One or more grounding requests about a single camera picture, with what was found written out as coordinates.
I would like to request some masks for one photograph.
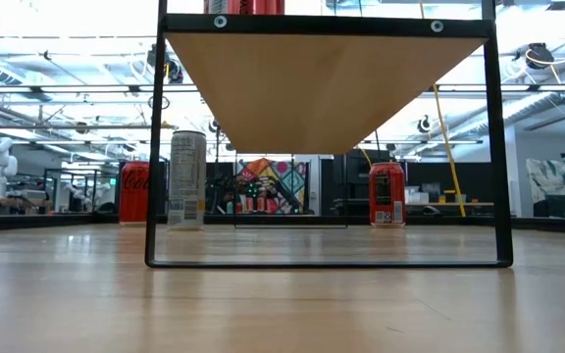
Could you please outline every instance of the ceiling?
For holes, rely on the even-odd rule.
[[[338,16],[372,16],[419,18],[417,2],[401,0],[383,4],[378,0],[351,0],[340,3]],[[481,7],[468,0],[430,1],[425,6],[428,18],[471,20],[481,17]],[[526,68],[524,57],[515,59],[516,52],[524,53],[526,45],[543,42],[555,57],[555,68],[565,80],[565,11],[549,10],[549,1],[525,1],[526,5],[498,6],[498,45],[500,68],[504,84],[555,83],[550,69]],[[172,13],[200,13],[202,0],[170,0]],[[0,86],[4,85],[127,85],[150,84],[152,69],[146,59],[155,42],[156,4],[149,0],[6,0],[0,1]],[[286,0],[286,10],[292,15],[332,15],[333,2],[325,0]],[[425,60],[432,60],[433,53]],[[188,73],[184,84],[192,84]],[[483,50],[480,48],[454,70],[445,75],[439,84],[484,84],[485,71]],[[508,103],[520,103],[523,96],[505,92]],[[186,91],[167,92],[169,107],[163,112],[163,121],[170,126],[197,129],[207,133],[209,156],[214,156],[215,133],[209,129],[213,120],[210,110],[194,86]],[[86,123],[93,125],[146,126],[150,124],[151,109],[149,92],[91,93],[72,88],[71,92],[45,93],[39,96],[19,93],[0,93],[0,126],[42,125],[62,126]],[[477,113],[486,104],[485,93],[441,93],[440,104],[450,130],[459,131],[453,136],[461,139],[478,139],[485,134],[481,124],[474,124],[472,131],[464,126],[477,119]],[[549,119],[551,112],[565,114],[565,107],[551,106],[540,112],[542,119]],[[420,119],[429,116],[432,133],[417,129]],[[539,114],[528,117],[538,120]],[[412,101],[388,123],[378,129],[380,141],[438,139],[437,107],[433,95],[424,94]],[[149,140],[148,129],[91,129],[80,134],[75,130],[42,129],[32,131],[34,139],[53,140],[107,140],[129,141],[131,151],[120,145],[75,146],[54,144],[55,151],[93,152],[120,158],[148,152],[148,145],[139,141]],[[171,138],[171,130],[164,129],[162,139]],[[412,148],[401,145],[402,154],[422,155],[430,148]],[[169,146],[161,146],[161,154],[168,156]],[[222,155],[234,158],[233,152],[222,148]]]

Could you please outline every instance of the white can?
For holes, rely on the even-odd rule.
[[[201,229],[206,207],[206,135],[176,131],[169,175],[169,230]]]

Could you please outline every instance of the silver can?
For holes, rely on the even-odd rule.
[[[201,229],[206,207],[206,135],[203,132],[174,132],[169,178],[169,230]]]

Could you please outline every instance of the shelf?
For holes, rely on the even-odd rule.
[[[168,15],[165,31],[238,152],[343,154],[493,33],[486,21],[434,24]]]

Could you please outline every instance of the wooden floor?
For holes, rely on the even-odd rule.
[[[0,232],[0,352],[565,352],[565,234],[510,270],[152,271],[141,229]],[[491,228],[166,234],[192,261],[491,259]]]

